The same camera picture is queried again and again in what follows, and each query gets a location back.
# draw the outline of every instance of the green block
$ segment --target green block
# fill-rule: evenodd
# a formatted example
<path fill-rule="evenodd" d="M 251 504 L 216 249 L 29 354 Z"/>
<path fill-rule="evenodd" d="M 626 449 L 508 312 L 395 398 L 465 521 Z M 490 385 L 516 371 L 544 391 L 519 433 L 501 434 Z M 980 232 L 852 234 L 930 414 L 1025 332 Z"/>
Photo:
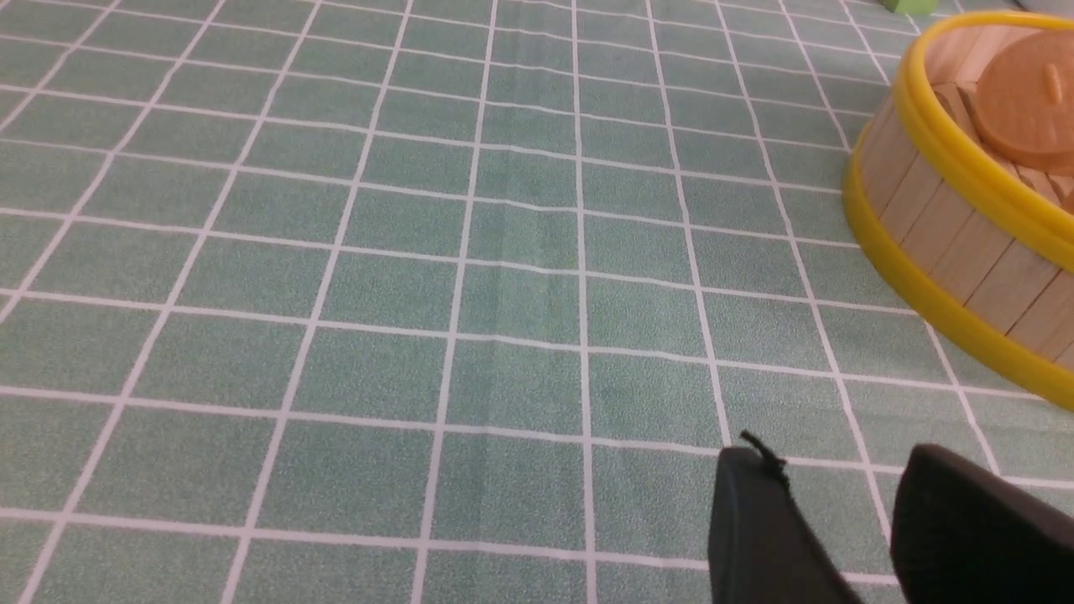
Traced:
<path fill-rule="evenodd" d="M 884 8 L 900 15 L 931 15 L 937 0 L 883 0 Z"/>

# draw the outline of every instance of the wooden slat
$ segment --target wooden slat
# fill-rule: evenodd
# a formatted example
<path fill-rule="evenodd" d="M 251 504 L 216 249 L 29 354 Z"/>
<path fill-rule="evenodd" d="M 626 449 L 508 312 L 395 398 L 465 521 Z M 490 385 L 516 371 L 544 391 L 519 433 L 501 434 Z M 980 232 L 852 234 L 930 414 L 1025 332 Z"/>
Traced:
<path fill-rule="evenodd" d="M 1074 275 L 1060 271 L 1007 336 L 1049 360 L 1074 344 Z"/>
<path fill-rule="evenodd" d="M 869 134 L 866 136 L 865 141 L 861 141 L 861 163 L 862 167 L 867 159 L 872 158 L 872 152 L 876 148 L 876 140 L 880 139 L 877 135 L 880 132 L 884 131 L 887 126 L 887 121 L 891 119 L 895 115 L 895 100 L 891 99 L 891 95 L 884 98 L 884 102 L 880 104 L 880 109 L 873 114 L 872 118 L 869 120 Z"/>
<path fill-rule="evenodd" d="M 880 221 L 891 239 L 902 241 L 906 236 L 942 182 L 943 178 L 924 156 L 918 155 L 914 159 L 880 216 Z"/>
<path fill-rule="evenodd" d="M 1012 241 L 1014 238 L 974 212 L 932 269 L 932 281 L 959 304 L 966 304 Z"/>
<path fill-rule="evenodd" d="M 917 268 L 929 273 L 950 246 L 973 207 L 950 185 L 940 185 L 900 247 Z"/>
<path fill-rule="evenodd" d="M 1048 181 L 1051 182 L 1051 190 L 1056 193 L 1056 199 L 1059 203 L 1062 203 L 1064 199 L 1070 197 L 1071 191 L 1074 191 L 1074 178 L 1070 176 L 1053 176 L 1048 174 Z"/>
<path fill-rule="evenodd" d="M 1011 26 L 1010 29 L 1011 29 L 1011 31 L 1007 32 L 1006 37 L 1003 39 L 1003 42 L 1000 43 L 999 51 L 1002 51 L 1003 48 L 1006 48 L 1011 44 L 1014 44 L 1015 42 L 1021 40 L 1022 38 L 1026 38 L 1027 35 L 1032 35 L 1034 33 L 1037 33 L 1039 31 L 1041 31 L 1040 28 L 1036 28 L 1036 27 L 1015 27 L 1015 26 Z"/>
<path fill-rule="evenodd" d="M 1011 28 L 1005 25 L 985 26 L 959 67 L 955 82 L 976 82 L 1010 33 Z"/>
<path fill-rule="evenodd" d="M 1063 200 L 1056 196 L 1056 189 L 1053 187 L 1051 179 L 1048 178 L 1047 174 L 1040 170 L 1026 168 L 1025 166 L 1016 166 L 1015 169 L 1018 171 L 1018 178 L 1021 179 L 1024 185 L 1039 192 L 1041 197 L 1056 205 L 1062 203 Z"/>
<path fill-rule="evenodd" d="M 1063 369 L 1074 371 L 1074 344 L 1068 346 L 1062 354 L 1056 357 L 1056 364 Z"/>
<path fill-rule="evenodd" d="M 866 196 L 876 216 L 884 213 L 917 156 L 917 148 L 902 129 L 898 116 L 888 120 L 887 127 L 879 135 L 881 138 L 874 143 L 872 157 L 866 158 L 861 166 Z"/>
<path fill-rule="evenodd" d="M 983 30 L 983 27 L 960 27 L 934 40 L 925 52 L 925 73 L 929 82 L 955 82 Z"/>
<path fill-rule="evenodd" d="M 966 307 L 1006 333 L 1058 274 L 1059 267 L 1016 241 L 1000 256 Z"/>

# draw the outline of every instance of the wooden barrel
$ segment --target wooden barrel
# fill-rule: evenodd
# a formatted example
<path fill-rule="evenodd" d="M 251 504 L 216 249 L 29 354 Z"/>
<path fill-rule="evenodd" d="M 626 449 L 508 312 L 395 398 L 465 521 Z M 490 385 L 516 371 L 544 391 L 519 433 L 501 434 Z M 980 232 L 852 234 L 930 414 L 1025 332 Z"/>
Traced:
<path fill-rule="evenodd" d="M 1015 166 L 971 120 L 977 78 L 1008 44 L 1074 21 L 1028 13 L 944 19 L 911 45 L 858 140 L 844 205 L 865 254 L 967 353 L 1074 411 L 1074 178 Z"/>

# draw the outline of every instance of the wooden lid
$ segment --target wooden lid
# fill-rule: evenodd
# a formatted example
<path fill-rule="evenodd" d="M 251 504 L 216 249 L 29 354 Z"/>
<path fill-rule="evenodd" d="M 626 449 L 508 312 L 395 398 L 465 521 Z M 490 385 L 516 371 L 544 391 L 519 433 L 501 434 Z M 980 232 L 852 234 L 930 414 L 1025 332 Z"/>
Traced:
<path fill-rule="evenodd" d="M 996 152 L 1074 175 L 1074 30 L 1043 30 L 997 53 L 975 101 L 974 127 Z"/>

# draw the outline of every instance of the yellow rim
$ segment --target yellow rim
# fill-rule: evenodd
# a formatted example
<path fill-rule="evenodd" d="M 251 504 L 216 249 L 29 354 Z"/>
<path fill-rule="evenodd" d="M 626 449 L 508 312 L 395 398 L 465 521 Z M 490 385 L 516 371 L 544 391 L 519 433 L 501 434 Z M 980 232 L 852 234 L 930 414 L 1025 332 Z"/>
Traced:
<path fill-rule="evenodd" d="M 952 188 L 1027 247 L 1074 272 L 1074 216 L 992 161 L 947 116 L 925 72 L 925 55 L 937 37 L 985 25 L 1074 29 L 1074 21 L 1032 13 L 968 13 L 944 19 L 923 33 L 903 56 L 891 87 L 896 111 L 911 141 Z"/>
<path fill-rule="evenodd" d="M 861 183 L 861 139 L 843 181 L 846 221 L 876 272 L 925 320 L 956 345 L 1011 382 L 1074 411 L 1074 373 L 1047 361 L 967 311 L 917 268 L 873 215 Z"/>

